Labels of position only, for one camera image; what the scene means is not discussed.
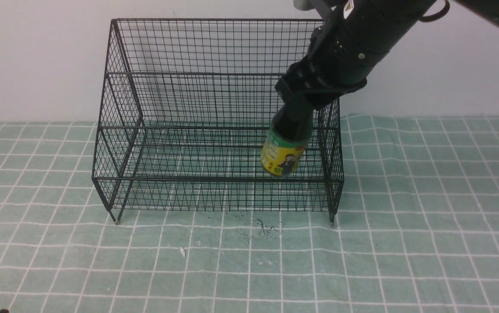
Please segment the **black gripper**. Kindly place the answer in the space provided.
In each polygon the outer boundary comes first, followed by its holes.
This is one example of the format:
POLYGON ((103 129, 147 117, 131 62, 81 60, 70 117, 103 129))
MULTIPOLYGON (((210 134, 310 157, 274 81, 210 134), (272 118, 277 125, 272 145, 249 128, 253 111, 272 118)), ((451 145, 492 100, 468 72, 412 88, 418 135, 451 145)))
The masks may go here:
POLYGON ((348 0, 312 34, 307 54, 289 67, 275 89, 285 103, 286 136, 309 140, 313 109, 362 89, 367 76, 432 0, 348 0))

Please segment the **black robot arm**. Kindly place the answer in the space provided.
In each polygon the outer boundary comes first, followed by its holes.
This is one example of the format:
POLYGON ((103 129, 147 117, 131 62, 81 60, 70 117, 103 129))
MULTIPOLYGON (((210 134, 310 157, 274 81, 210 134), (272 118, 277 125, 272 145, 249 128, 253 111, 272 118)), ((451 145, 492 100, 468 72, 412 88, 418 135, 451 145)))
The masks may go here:
POLYGON ((499 0, 435 3, 295 0, 324 22, 275 86, 290 119, 343 96, 352 113, 499 115, 499 0))

